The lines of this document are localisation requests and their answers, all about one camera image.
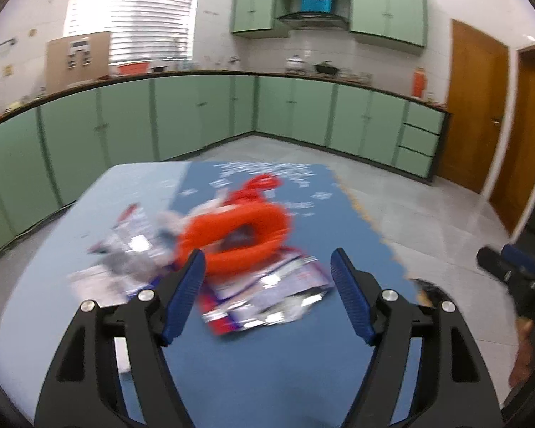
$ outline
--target drawer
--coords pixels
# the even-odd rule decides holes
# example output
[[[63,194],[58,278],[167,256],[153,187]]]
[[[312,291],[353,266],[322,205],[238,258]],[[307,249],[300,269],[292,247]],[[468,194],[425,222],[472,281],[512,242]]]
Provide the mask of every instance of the drawer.
[[[444,113],[428,108],[421,104],[410,102],[408,106],[408,114],[406,115],[406,123],[415,125],[432,133],[440,133],[442,123],[444,121]]]
[[[394,167],[420,177],[427,177],[432,158],[409,149],[398,148],[397,162]]]
[[[434,133],[425,132],[424,130],[417,129],[412,125],[405,125],[404,132],[402,134],[401,146],[405,148],[413,149],[414,151],[421,152],[433,156],[438,146],[438,140],[440,137],[434,135]]]

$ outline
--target silver screw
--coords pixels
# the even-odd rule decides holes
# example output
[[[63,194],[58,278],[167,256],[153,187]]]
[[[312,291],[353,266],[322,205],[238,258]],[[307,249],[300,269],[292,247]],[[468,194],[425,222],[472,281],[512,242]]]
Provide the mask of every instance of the silver screw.
[[[140,293],[138,293],[138,298],[142,302],[150,301],[152,298],[154,298],[154,291],[153,290],[143,290]]]
[[[454,312],[456,310],[456,305],[452,301],[444,301],[442,303],[442,310],[446,312]]]
[[[395,290],[384,290],[382,298],[388,302],[394,302],[398,299],[398,293]]]
[[[91,312],[95,308],[95,303],[92,300],[88,299],[87,301],[83,301],[81,303],[81,306],[79,307],[84,312]]]

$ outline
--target blue box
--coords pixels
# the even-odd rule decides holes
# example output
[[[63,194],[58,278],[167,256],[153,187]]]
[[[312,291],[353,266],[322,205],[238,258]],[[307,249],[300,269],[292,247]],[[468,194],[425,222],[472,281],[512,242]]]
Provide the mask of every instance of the blue box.
[[[301,11],[331,12],[331,0],[301,0]]]

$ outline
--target white blinds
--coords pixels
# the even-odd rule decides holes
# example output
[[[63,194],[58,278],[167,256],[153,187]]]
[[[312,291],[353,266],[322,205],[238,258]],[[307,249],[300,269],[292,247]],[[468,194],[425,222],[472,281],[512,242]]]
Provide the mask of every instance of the white blinds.
[[[111,31],[109,62],[192,56],[196,0],[70,0],[64,36]]]

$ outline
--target brown door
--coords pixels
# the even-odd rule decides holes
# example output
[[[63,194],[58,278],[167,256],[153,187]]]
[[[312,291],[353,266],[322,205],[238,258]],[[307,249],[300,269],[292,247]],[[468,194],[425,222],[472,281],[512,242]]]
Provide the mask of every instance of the brown door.
[[[519,53],[514,123],[490,201],[511,233],[535,184],[535,48]]]
[[[479,193],[498,143],[509,52],[504,44],[457,20],[452,21],[452,35],[452,118],[438,175]]]

